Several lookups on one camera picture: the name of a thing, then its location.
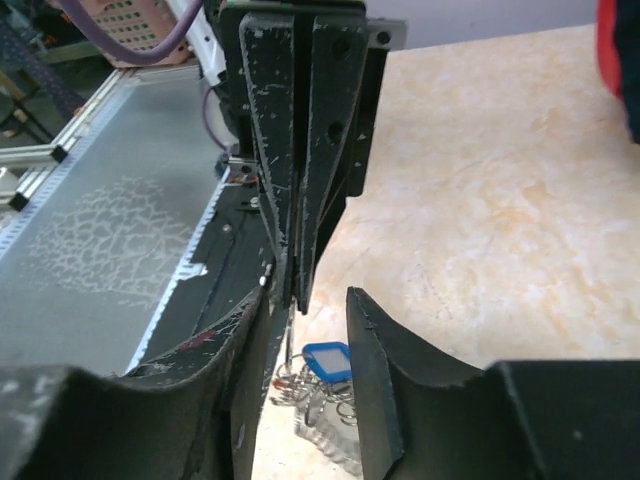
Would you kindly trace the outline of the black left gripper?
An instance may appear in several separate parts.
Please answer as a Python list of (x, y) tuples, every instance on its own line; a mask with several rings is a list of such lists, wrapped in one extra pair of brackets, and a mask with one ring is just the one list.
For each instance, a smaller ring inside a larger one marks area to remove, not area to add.
[(312, 27), (311, 34), (298, 35), (294, 49), (297, 80), (310, 70), (310, 85), (295, 104), (308, 115), (296, 293), (298, 310), (306, 314), (329, 192), (363, 192), (386, 57), (404, 46), (407, 25), (369, 18), (363, 1), (218, 3), (218, 41), (226, 62), (223, 116), (238, 139), (240, 157), (256, 157), (258, 146), (284, 308), (292, 299), (294, 23)]

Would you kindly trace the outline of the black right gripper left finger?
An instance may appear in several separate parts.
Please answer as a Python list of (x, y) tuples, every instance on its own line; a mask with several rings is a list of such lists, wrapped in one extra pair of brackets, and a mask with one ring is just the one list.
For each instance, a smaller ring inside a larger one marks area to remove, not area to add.
[(248, 479), (269, 341), (269, 299), (122, 377), (71, 366), (1, 371), (5, 479)]

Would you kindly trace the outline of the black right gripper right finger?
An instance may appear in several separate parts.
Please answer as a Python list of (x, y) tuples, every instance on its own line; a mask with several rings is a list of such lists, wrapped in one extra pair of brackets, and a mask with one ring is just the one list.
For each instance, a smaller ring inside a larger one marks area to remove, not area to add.
[(367, 479), (635, 479), (639, 364), (517, 360), (479, 369), (363, 289), (346, 318)]

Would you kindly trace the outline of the blue key tag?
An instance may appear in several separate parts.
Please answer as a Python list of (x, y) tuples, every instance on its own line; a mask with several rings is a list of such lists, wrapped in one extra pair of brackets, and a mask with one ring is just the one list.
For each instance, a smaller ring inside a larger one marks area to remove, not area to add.
[(350, 350), (343, 342), (306, 344), (302, 356), (306, 366), (327, 384), (352, 380)]

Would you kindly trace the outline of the silver key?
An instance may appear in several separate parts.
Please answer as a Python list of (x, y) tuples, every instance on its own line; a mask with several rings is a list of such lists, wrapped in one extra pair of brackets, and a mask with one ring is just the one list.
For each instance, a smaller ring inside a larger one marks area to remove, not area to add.
[(269, 263), (265, 266), (264, 272), (259, 278), (259, 285), (263, 288), (269, 285), (271, 282), (272, 274), (273, 274), (273, 264)]

